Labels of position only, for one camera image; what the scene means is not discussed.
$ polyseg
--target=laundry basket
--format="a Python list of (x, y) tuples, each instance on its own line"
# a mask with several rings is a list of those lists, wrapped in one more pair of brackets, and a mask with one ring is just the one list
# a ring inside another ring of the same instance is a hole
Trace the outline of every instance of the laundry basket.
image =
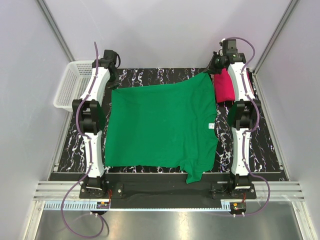
[(72, 112), (72, 101), (85, 92), (92, 75), (93, 60), (72, 61), (64, 71), (53, 105)]

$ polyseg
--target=green t-shirt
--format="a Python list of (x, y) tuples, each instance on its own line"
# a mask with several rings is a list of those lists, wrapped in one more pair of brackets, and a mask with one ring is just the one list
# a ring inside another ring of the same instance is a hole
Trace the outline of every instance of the green t-shirt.
[(180, 166), (187, 183), (213, 168), (217, 110), (207, 73), (175, 84), (116, 89), (111, 102), (106, 166)]

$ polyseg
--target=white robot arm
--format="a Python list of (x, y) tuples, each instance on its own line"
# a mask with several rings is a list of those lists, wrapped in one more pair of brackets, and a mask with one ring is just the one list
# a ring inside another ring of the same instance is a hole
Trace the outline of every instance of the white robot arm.
[(92, 190), (95, 190), (98, 194), (107, 192), (104, 158), (101, 151), (101, 135), (106, 126), (106, 116), (101, 105), (106, 85), (108, 84), (109, 88), (114, 88), (118, 84), (118, 74), (115, 67), (117, 59), (119, 59), (120, 64), (119, 55), (115, 51), (105, 50), (103, 58), (98, 60), (98, 66), (96, 66), (96, 61), (92, 63), (91, 79), (83, 95), (80, 99), (75, 99), (72, 102), (75, 116), (80, 106), (76, 118), (78, 117), (79, 128), (83, 133), (86, 172), (91, 166), (81, 185), (83, 193), (90, 193)]
[(247, 71), (243, 70), (246, 58), (243, 53), (238, 53), (236, 40), (222, 40), (220, 45), (222, 46), (219, 51), (221, 54), (213, 52), (207, 72), (221, 74), (222, 69), (227, 69), (233, 84), (235, 102), (228, 114), (228, 125), (233, 135), (233, 163), (228, 182), (228, 193), (238, 195), (254, 188), (245, 163), (249, 165), (249, 130), (255, 125), (257, 114), (259, 114), (251, 100), (258, 109), (261, 108), (261, 103), (252, 93)]

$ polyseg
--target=white wall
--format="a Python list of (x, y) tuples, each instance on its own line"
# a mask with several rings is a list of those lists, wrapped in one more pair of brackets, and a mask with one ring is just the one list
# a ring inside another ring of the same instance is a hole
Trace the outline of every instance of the white wall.
[[(123, 68), (206, 67), (226, 37), (256, 47), (255, 66), (290, 0), (46, 0), (77, 60), (96, 41)], [(239, 49), (250, 56), (243, 43)]]
[(258, 80), (284, 153), (320, 236), (320, 1), (300, 1)]
[(53, 98), (68, 62), (34, 0), (2, 1), (0, 33), (0, 239), (15, 240), (58, 141)]

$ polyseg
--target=pink cloth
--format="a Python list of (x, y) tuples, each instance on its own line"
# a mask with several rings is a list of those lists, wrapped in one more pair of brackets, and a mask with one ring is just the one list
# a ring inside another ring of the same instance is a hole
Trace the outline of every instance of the pink cloth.
[(221, 74), (215, 74), (213, 79), (215, 98), (217, 103), (234, 101), (235, 91), (229, 73), (224, 68)]

